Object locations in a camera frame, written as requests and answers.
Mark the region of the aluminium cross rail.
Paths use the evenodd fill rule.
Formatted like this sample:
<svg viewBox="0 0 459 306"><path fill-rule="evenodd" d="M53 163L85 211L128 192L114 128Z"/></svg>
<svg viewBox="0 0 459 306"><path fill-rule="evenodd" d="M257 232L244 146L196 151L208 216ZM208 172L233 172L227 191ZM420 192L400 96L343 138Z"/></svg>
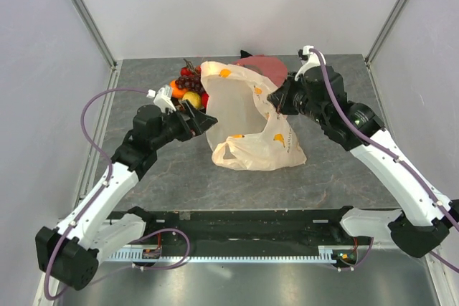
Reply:
<svg viewBox="0 0 459 306"><path fill-rule="evenodd" d="M67 219L62 220L56 225L54 230L64 235L67 228L70 228L70 232L67 234L68 239L77 238L77 243L85 248L93 248L97 245L102 245L109 236L109 230L113 230L115 224L109 224L108 220L90 221L83 217L80 219L75 226L72 226L70 221Z"/></svg>

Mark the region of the beige banana print plastic bag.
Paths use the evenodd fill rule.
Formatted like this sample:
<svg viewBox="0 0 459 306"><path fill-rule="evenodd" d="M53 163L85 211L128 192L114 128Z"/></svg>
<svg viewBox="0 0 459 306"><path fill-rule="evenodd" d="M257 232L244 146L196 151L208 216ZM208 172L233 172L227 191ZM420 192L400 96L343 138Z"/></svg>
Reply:
<svg viewBox="0 0 459 306"><path fill-rule="evenodd" d="M274 171L307 161L287 117L277 113L267 100L277 90L268 77L220 62L204 62L201 69L209 96L206 114L217 119L206 132L216 166Z"/></svg>

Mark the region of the left aluminium frame post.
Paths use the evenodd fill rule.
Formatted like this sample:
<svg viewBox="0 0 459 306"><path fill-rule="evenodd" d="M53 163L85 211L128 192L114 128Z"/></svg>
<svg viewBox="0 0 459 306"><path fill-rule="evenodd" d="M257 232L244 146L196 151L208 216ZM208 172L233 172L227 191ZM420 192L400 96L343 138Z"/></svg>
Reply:
<svg viewBox="0 0 459 306"><path fill-rule="evenodd" d="M99 30L89 8L87 7L84 0L71 0L77 13L79 14L82 22L86 26L90 36L93 38L96 46L98 47L103 59L107 62L108 66L114 70L117 66L117 61L109 49L106 41L104 40L101 31Z"/></svg>

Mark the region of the red printed folded t-shirt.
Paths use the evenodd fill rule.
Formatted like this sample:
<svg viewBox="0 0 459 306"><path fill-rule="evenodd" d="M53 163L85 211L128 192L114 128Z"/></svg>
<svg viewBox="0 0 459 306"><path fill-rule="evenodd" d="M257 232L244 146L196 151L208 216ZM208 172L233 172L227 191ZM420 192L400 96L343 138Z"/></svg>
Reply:
<svg viewBox="0 0 459 306"><path fill-rule="evenodd" d="M267 77L277 87L280 87L288 76L288 68L277 57L255 55L239 58L235 60L235 64Z"/></svg>

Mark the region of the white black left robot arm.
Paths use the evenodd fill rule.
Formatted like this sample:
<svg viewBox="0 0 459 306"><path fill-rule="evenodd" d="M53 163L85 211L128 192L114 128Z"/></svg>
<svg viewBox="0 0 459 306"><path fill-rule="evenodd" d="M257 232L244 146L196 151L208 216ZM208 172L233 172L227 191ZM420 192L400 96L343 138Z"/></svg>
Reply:
<svg viewBox="0 0 459 306"><path fill-rule="evenodd" d="M74 290L85 288L98 267L127 244L149 244L157 226L141 215L127 213L114 225L103 223L119 201L157 161L158 150L205 133L218 120L184 101L179 109L140 107L101 179L83 201L55 228L42 227L35 236L44 280L55 278Z"/></svg>

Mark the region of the red cherry tomatoes cluster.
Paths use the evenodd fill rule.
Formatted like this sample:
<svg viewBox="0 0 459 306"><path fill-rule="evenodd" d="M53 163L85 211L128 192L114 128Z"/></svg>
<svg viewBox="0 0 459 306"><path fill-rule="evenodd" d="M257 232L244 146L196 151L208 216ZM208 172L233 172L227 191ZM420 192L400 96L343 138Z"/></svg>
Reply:
<svg viewBox="0 0 459 306"><path fill-rule="evenodd" d="M200 77L201 67L182 67L180 71L181 77Z"/></svg>

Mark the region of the aluminium frame post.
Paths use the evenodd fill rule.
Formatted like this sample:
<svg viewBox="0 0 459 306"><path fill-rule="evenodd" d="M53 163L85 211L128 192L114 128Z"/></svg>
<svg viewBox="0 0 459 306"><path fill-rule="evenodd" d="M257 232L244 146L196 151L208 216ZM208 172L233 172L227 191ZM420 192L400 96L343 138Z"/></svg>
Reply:
<svg viewBox="0 0 459 306"><path fill-rule="evenodd" d="M367 66L370 66L371 63L376 59L379 51L381 50L383 44L386 42L389 34L394 28L394 25L397 23L397 20L400 18L403 10L408 4L409 0L396 0L394 6L390 10L386 20L384 21L382 28L379 30L376 39L374 40L368 54L365 57L365 62Z"/></svg>
<svg viewBox="0 0 459 306"><path fill-rule="evenodd" d="M117 61L109 49L106 41L104 40L101 31L99 30L89 8L87 7L84 0L71 0L77 13L79 14L82 22L86 26L90 36L93 38L96 46L98 47L103 59L107 62L108 66L114 70L117 66Z"/></svg>

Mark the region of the yellow pear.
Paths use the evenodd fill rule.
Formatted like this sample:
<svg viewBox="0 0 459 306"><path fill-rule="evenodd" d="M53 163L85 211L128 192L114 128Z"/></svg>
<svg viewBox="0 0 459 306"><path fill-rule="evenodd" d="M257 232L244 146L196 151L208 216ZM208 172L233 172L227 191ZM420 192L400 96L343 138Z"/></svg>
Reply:
<svg viewBox="0 0 459 306"><path fill-rule="evenodd" d="M188 91L181 100L188 101L195 109L201 108L201 96L196 92Z"/></svg>

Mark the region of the black folded garment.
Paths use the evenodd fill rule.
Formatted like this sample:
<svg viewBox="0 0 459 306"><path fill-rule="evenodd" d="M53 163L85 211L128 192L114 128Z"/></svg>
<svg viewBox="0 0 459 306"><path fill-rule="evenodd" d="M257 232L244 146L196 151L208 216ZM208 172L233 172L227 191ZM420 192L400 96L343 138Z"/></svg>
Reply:
<svg viewBox="0 0 459 306"><path fill-rule="evenodd" d="M243 49L240 50L240 58L241 59L246 59L246 58L251 57L251 56L252 56L252 54L250 54L249 52L247 52L247 51L245 51Z"/></svg>

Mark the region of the right aluminium frame post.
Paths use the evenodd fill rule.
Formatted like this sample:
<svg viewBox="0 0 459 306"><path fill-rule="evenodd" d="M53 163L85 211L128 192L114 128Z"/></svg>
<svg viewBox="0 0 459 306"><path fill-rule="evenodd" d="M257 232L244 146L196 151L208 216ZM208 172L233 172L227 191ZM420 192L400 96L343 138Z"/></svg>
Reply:
<svg viewBox="0 0 459 306"><path fill-rule="evenodd" d="M409 0L396 0L394 6L390 10L386 20L384 21L382 28L379 30L376 39L374 40L368 54L365 57L365 62L367 66L370 66L371 63L376 59L379 51L381 50L383 44L386 42L389 34L394 28L394 25L397 23L397 20L400 18L403 10L408 4Z"/></svg>

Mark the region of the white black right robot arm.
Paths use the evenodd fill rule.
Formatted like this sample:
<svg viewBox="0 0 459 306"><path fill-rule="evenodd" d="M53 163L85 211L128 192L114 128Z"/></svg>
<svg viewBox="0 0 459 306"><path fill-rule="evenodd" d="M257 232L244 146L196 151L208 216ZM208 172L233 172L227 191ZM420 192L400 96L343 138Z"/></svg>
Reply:
<svg viewBox="0 0 459 306"><path fill-rule="evenodd" d="M348 100L343 77L320 67L288 75L267 96L283 115L305 115L324 135L361 161L396 199L392 211L339 209L328 226L330 239L345 244L352 237L371 237L395 244L411 257L421 258L438 247L458 222L458 201L436 191L396 147L382 119L367 105Z"/></svg>

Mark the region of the dark purple grape bunch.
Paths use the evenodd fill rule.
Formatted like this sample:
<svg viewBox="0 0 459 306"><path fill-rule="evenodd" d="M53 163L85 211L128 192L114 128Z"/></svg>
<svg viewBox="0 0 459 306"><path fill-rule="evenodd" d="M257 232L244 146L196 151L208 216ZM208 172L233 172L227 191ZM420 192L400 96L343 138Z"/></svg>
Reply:
<svg viewBox="0 0 459 306"><path fill-rule="evenodd" d="M204 86L202 85L200 75L180 76L177 80L173 82L173 86L175 86L178 90L181 90L183 92L195 92L199 95L204 93L205 91Z"/></svg>

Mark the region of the red apple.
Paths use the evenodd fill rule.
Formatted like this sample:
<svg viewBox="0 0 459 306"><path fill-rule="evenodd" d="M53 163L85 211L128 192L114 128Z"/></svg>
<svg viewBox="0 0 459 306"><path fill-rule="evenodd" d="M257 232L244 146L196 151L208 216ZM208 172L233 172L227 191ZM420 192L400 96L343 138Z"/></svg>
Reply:
<svg viewBox="0 0 459 306"><path fill-rule="evenodd" d="M209 101L209 95L206 92L201 94L201 109L206 109Z"/></svg>

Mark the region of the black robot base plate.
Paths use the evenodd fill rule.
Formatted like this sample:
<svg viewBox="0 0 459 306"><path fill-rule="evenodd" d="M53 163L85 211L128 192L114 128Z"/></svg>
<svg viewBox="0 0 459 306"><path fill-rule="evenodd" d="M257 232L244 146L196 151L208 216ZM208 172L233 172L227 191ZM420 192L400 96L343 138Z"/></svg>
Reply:
<svg viewBox="0 0 459 306"><path fill-rule="evenodd" d="M356 215L359 210L345 206L325 210L147 211L135 206L112 212L108 220L113 222L133 214L146 222L146 234L158 229L179 229L193 242L261 239L310 247L357 241L363 246L371 238L379 241L390 238L381 223L346 230L340 221L347 211Z"/></svg>

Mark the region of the black fruit plate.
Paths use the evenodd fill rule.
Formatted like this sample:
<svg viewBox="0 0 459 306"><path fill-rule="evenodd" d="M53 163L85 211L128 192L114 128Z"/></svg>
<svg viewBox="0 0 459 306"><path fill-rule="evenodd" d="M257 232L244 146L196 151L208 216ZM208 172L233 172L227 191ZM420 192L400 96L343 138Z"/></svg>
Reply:
<svg viewBox="0 0 459 306"><path fill-rule="evenodd" d="M189 103L197 110L200 110L200 111L205 111L205 106L204 106L204 103L202 102L202 99L200 98L200 96L190 96L190 97L185 97L184 99L178 99L178 98L175 98L173 97L172 99L172 103L174 104L174 106L177 108L177 109L182 109L182 104L188 100Z"/></svg>

